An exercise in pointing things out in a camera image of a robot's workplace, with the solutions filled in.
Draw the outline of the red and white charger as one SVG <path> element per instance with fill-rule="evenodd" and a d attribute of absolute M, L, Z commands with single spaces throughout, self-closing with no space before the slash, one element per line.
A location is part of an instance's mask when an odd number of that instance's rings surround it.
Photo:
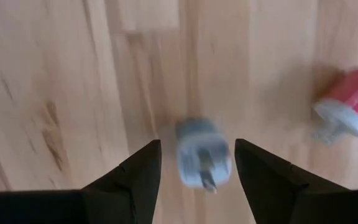
<path fill-rule="evenodd" d="M 337 81 L 313 110 L 323 120 L 314 134 L 316 138 L 331 144 L 342 134 L 358 137 L 358 69 Z"/>

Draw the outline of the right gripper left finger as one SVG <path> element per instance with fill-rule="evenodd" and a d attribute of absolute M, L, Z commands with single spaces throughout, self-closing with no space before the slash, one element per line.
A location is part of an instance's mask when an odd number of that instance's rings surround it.
<path fill-rule="evenodd" d="M 152 224 L 161 164 L 161 142 L 153 140 L 84 187 L 89 223 Z"/>

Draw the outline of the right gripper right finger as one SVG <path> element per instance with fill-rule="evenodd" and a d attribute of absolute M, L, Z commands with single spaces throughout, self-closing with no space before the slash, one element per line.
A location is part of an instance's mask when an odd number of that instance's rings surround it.
<path fill-rule="evenodd" d="M 236 139 L 234 157 L 256 224 L 289 224 L 302 192 L 348 191 L 245 139 Z"/>

